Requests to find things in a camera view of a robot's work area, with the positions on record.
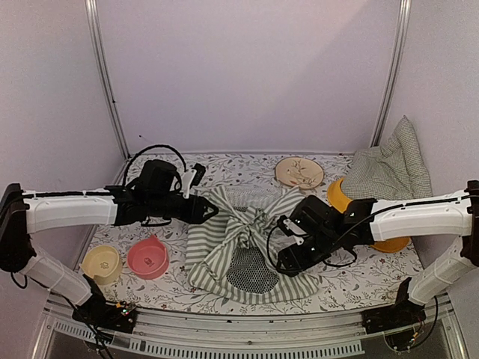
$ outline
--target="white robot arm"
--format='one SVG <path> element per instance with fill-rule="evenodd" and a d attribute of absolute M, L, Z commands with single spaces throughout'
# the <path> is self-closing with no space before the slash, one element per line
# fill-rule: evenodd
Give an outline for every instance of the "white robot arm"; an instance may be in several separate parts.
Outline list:
<path fill-rule="evenodd" d="M 355 245 L 401 236 L 456 235 L 433 264 L 402 282 L 394 305 L 363 312 L 368 332 L 384 331 L 417 322 L 426 303 L 479 266 L 479 181 L 469 181 L 465 191 L 419 200 L 354 200 L 344 214 L 309 196 L 289 218 L 280 218 L 278 227 L 296 240 L 273 263 L 290 276 L 339 248 L 354 253 Z"/>
<path fill-rule="evenodd" d="M 153 160 L 144 164 L 140 176 L 131 183 L 95 191 L 39 193 L 11 184 L 0 202 L 0 269 L 12 276 L 24 274 L 64 296 L 76 308 L 76 320 L 131 333 L 135 325 L 131 306 L 108 304 L 91 278 L 65 267 L 32 243 L 30 235 L 83 224 L 121 226 L 141 222 L 144 227 L 157 227 L 172 218 L 203 223 L 218 213 L 206 198 L 189 193 L 204 172 L 205 167 L 196 164 L 181 177 L 175 166 Z M 151 224 L 152 217 L 167 222 Z"/>

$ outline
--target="patterned table surface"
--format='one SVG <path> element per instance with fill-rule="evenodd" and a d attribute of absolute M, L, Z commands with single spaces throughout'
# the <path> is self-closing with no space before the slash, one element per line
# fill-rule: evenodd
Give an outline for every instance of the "patterned table surface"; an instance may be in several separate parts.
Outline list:
<path fill-rule="evenodd" d="M 281 187 L 274 178 L 276 164 L 289 155 L 202 154 L 185 155 L 188 167 L 199 162 L 207 166 L 202 186 L 259 185 L 263 188 Z M 343 177 L 349 170 L 351 156 L 303 156 L 321 164 L 325 172 L 323 183 L 309 193 L 326 200 L 328 186 Z M 132 166 L 130 177 L 136 177 L 147 159 L 165 159 L 178 168 L 181 163 L 170 155 L 142 156 Z M 368 246 L 357 246 L 358 260 L 351 266 L 334 269 L 323 264 L 311 269 L 321 282 L 317 294 L 309 298 L 272 304 L 247 305 L 218 297 L 198 288 L 186 280 L 184 267 L 188 225 L 173 220 L 166 227 L 143 228 L 139 224 L 125 227 L 99 227 L 90 248 L 111 245 L 123 257 L 123 271 L 111 285 L 102 286 L 107 299 L 135 301 L 138 305 L 160 310 L 192 313 L 231 315 L 275 315 L 320 313 L 349 310 L 394 301 L 394 290 L 406 277 L 418 273 L 422 267 L 414 246 L 396 254 L 384 254 Z M 142 280 L 126 266 L 126 253 L 138 241 L 156 234 L 162 240 L 170 256 L 168 271 L 158 279 Z M 345 263 L 349 254 L 336 252 L 332 263 Z"/>

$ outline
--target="wooden plate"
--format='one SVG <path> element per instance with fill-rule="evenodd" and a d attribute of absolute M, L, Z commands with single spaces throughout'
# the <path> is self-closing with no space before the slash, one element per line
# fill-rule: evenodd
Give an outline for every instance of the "wooden plate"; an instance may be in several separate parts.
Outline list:
<path fill-rule="evenodd" d="M 315 161 L 301 157 L 282 159 L 275 169 L 276 179 L 290 187 L 313 189 L 321 184 L 324 170 Z"/>

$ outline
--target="knotted cloth bundle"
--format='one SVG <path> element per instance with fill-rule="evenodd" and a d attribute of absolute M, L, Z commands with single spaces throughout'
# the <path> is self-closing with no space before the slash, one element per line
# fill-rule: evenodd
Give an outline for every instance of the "knotted cloth bundle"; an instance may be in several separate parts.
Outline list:
<path fill-rule="evenodd" d="M 232 205 L 225 187 L 202 195 L 217 205 L 219 214 L 189 228 L 185 267 L 192 286 L 245 304 L 290 301 L 317 292 L 318 278 L 279 274 L 265 260 L 267 234 L 280 215 L 289 215 L 304 198 L 299 188 L 265 208 Z M 273 248 L 270 253 L 277 257 Z"/>

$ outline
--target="metal frame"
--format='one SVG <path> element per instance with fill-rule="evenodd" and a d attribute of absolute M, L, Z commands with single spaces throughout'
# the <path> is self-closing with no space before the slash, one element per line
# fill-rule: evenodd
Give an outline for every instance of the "metal frame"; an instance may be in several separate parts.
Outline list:
<path fill-rule="evenodd" d="M 102 35 L 100 31 L 100 21 L 98 20 L 97 1 L 85 0 L 90 26 L 91 42 L 94 48 L 95 58 L 97 59 L 98 73 L 102 82 L 103 93 L 105 94 L 106 104 L 112 120 L 113 130 L 124 159 L 129 158 L 128 145 L 126 144 L 125 134 L 118 115 L 115 97 L 113 96 L 112 83 L 106 66 L 105 50 L 103 48 Z"/>
<path fill-rule="evenodd" d="M 95 57 L 97 59 L 98 72 L 103 86 L 106 103 L 109 109 L 110 118 L 112 120 L 113 130 L 124 159 L 130 157 L 130 152 L 126 143 L 126 137 L 121 125 L 118 108 L 116 106 L 115 97 L 113 95 L 112 83 L 109 78 L 108 67 L 106 66 L 105 50 L 100 31 L 100 21 L 98 18 L 97 0 L 85 0 L 88 24 L 90 26 L 91 42 L 93 44 Z M 371 138 L 371 146 L 377 146 L 381 141 L 382 131 L 391 107 L 394 86 L 396 85 L 397 76 L 400 69 L 400 62 L 403 55 L 403 48 L 406 42 L 406 34 L 409 23 L 409 13 L 411 10 L 411 0 L 401 0 L 399 17 L 397 21 L 396 37 L 394 40 L 394 50 L 391 59 L 388 79 L 386 82 L 385 92 L 382 98 L 378 119 L 373 129 L 373 137 Z"/>
<path fill-rule="evenodd" d="M 451 355 L 465 359 L 468 356 L 451 301 L 447 294 L 438 296 L 438 299 L 438 320 L 445 326 Z M 368 335 L 361 326 L 361 311 L 223 316 L 140 308 L 133 334 L 115 333 L 111 347 L 171 359 L 184 358 L 182 351 L 188 352 L 189 358 L 203 359 L 227 358 L 227 354 L 232 354 L 231 358 L 244 359 L 343 358 L 351 352 L 363 352 L 363 339 L 411 327 Z M 433 302 L 426 306 L 428 322 L 433 320 L 435 311 Z M 49 297 L 42 315 L 42 335 L 36 343 L 33 359 L 45 359 L 53 331 L 93 341 L 86 326 L 73 321 L 71 314 L 72 310 L 63 298 Z"/>
<path fill-rule="evenodd" d="M 410 12 L 411 0 L 401 0 L 399 17 L 397 20 L 396 39 L 394 40 L 394 50 L 391 59 L 391 67 L 389 68 L 388 81 L 386 82 L 386 88 L 382 98 L 379 116 L 374 128 L 373 137 L 371 138 L 371 147 L 379 145 L 382 131 L 384 131 L 385 123 L 388 118 L 388 113 L 394 94 L 394 86 L 396 85 L 401 59 L 403 57 L 404 44 L 406 43 Z"/>

